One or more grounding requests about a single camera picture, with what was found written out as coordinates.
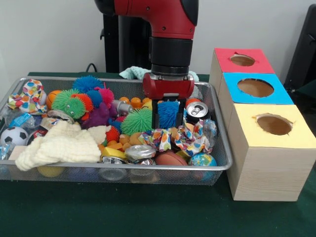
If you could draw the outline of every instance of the green table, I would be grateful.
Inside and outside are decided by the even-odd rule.
[[[233,201],[225,173],[212,187],[1,181],[0,211],[4,237],[314,237],[316,172],[297,202]]]

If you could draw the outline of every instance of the blue puffer ball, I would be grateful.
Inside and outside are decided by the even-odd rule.
[[[179,102],[166,101],[158,104],[159,126],[162,129],[175,127]]]
[[[109,118],[109,125],[115,127],[119,131],[120,134],[122,134],[122,130],[120,128],[121,124],[122,124],[121,122],[113,121],[111,118]]]
[[[93,106],[98,108],[103,102],[101,94],[97,90],[90,90],[86,93],[92,100]]]
[[[77,78],[73,84],[73,89],[77,89],[80,93],[87,93],[96,87],[103,88],[102,82],[93,76]]]

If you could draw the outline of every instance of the wooden box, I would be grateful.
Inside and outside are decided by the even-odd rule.
[[[292,105],[290,96],[275,74],[223,73],[218,93],[226,129],[234,103]]]
[[[316,159],[316,138],[295,105],[234,104],[228,137],[234,200],[298,199]]]
[[[217,95],[223,73],[275,72],[261,49],[215,48],[209,83],[215,87]]]

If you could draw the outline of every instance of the black cable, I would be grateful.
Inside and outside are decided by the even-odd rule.
[[[97,73],[97,72],[98,72],[97,67],[96,67],[93,63],[90,63],[90,64],[88,65],[88,67],[87,67],[87,69],[85,70],[85,72],[86,72],[86,73],[89,72],[89,69],[90,69],[91,66],[93,66],[94,71]]]

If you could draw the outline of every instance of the metal mesh basket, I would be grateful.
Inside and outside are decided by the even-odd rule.
[[[57,89],[72,88],[76,79],[31,78],[40,80],[47,94]],[[8,96],[14,92],[20,93],[28,79],[22,78],[14,83],[0,103],[1,110],[4,109]],[[145,98],[141,81],[101,80],[113,91],[116,99],[123,96]],[[218,138],[211,153],[217,162],[216,167],[64,162],[23,172],[15,166],[14,161],[0,160],[0,180],[213,185],[222,172],[232,165],[232,154],[214,88],[204,82],[197,82],[196,86],[203,95],[203,102],[212,111],[211,118],[218,127]]]

